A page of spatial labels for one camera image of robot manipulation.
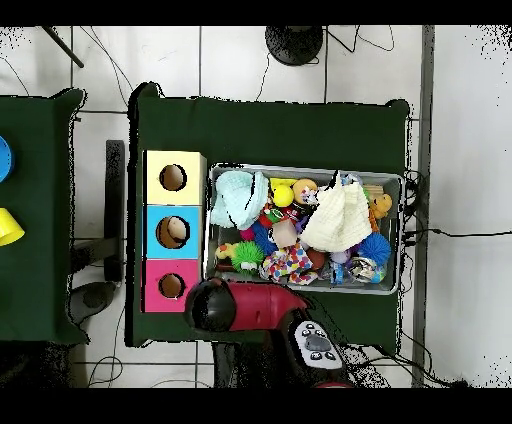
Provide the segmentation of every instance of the teal cloth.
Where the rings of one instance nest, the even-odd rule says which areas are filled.
[[[217,199],[211,223],[224,228],[247,230],[256,222],[268,197],[268,179],[261,172],[224,172],[215,183]]]

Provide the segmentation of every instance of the dark green tablecloth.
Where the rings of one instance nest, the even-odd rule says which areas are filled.
[[[403,100],[387,106],[287,104],[161,98],[142,84],[130,98],[130,165],[126,342],[252,341],[261,332],[208,334],[191,330],[181,314],[140,312],[143,150],[201,152],[208,165],[238,162],[403,174]],[[340,342],[396,348],[397,293],[389,296],[301,292],[317,305],[312,317]]]
[[[25,230],[0,247],[0,340],[79,343],[66,313],[70,231],[70,118],[83,98],[0,97],[0,135],[15,168],[0,183],[0,207]]]

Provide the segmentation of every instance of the blue bowl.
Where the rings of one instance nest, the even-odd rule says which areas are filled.
[[[5,180],[14,167],[14,156],[7,142],[0,137],[0,183]]]

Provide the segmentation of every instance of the white cloth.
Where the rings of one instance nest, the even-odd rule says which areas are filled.
[[[357,182],[342,186],[339,173],[335,184],[317,194],[318,208],[300,239],[324,252],[340,252],[355,246],[372,233],[368,202]]]

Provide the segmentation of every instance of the yellow box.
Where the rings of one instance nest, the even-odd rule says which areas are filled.
[[[206,159],[198,152],[147,150],[147,203],[200,206],[204,202]]]

